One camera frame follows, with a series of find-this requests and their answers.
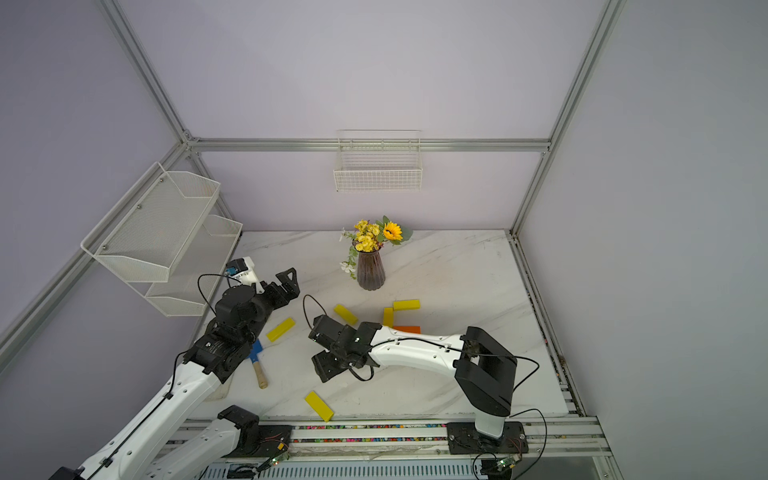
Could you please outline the yellow block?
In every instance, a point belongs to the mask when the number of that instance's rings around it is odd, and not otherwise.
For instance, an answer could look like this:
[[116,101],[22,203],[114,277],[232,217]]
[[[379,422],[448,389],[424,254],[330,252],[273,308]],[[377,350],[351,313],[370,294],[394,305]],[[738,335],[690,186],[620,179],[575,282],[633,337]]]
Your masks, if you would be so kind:
[[310,391],[305,396],[305,402],[324,422],[333,419],[334,410],[315,391]]
[[358,317],[342,304],[336,304],[334,312],[351,326],[355,326],[359,322]]
[[418,299],[398,300],[392,303],[395,311],[418,310],[420,307],[421,303]]
[[277,342],[282,336],[284,336],[287,332],[289,332],[294,326],[296,325],[296,322],[293,318],[286,318],[282,322],[280,322],[277,326],[272,328],[267,334],[266,337],[271,343]]
[[394,308],[393,307],[386,307],[383,310],[382,325],[386,327],[394,326]]

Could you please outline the yellow block top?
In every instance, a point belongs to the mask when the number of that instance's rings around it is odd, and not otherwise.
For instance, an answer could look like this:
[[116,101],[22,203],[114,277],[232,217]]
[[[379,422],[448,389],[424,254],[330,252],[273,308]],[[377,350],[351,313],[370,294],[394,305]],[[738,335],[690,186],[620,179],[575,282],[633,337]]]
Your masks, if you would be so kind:
[[355,326],[359,322],[358,317],[342,304],[336,304],[334,312],[351,326]]

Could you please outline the orange block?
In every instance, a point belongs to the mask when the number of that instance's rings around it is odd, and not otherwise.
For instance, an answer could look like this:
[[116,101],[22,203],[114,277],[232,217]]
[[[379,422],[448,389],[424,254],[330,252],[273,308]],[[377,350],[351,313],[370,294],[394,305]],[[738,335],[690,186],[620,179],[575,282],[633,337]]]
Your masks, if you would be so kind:
[[394,326],[392,327],[394,330],[397,330],[399,332],[409,333],[409,334],[421,334],[421,327],[419,326]]

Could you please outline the yellow block bottom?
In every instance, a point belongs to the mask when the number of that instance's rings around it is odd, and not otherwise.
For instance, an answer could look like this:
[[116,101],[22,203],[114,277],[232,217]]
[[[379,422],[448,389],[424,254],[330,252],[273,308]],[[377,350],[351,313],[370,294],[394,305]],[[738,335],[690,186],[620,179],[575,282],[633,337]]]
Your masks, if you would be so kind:
[[398,300],[392,303],[395,311],[418,310],[420,307],[421,303],[418,299]]

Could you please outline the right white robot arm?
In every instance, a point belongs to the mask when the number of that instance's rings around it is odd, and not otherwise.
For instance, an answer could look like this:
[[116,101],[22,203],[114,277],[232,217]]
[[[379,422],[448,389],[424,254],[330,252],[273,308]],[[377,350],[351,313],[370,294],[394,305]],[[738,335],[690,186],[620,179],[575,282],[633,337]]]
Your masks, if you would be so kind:
[[313,320],[308,338],[322,347],[312,357],[323,383],[350,372],[407,367],[456,381],[475,409],[474,428],[488,439],[503,436],[511,414],[517,357],[485,330],[469,326],[462,334],[432,336],[407,333],[372,322],[357,327],[327,315]]

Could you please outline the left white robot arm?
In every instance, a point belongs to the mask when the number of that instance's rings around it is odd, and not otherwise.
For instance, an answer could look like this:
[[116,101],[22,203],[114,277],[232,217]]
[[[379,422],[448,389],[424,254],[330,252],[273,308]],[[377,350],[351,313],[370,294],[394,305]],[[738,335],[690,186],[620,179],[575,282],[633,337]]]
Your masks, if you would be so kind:
[[185,479],[223,457],[281,454],[285,435],[263,433],[259,417],[236,405],[225,407],[202,433],[169,454],[160,451],[190,414],[249,361],[270,315],[299,294],[293,268],[271,283],[242,279],[228,288],[204,335],[177,355],[166,385],[104,447],[78,467],[58,468],[53,478]]

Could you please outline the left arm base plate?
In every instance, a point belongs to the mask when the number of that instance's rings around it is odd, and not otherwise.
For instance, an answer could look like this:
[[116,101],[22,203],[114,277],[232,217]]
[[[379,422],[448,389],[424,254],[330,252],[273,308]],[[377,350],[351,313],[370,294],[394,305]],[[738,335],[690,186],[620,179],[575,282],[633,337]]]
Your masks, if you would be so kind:
[[242,429],[236,448],[229,454],[233,458],[276,458],[289,449],[293,427],[291,425],[255,425]]

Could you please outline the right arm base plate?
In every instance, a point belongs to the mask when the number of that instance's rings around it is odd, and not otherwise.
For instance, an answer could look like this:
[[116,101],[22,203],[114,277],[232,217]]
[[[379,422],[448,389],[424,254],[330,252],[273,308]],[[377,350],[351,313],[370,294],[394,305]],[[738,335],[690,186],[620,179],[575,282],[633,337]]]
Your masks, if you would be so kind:
[[521,422],[506,422],[502,435],[491,438],[480,434],[473,422],[446,424],[447,444],[452,455],[479,453],[527,454],[529,445]]

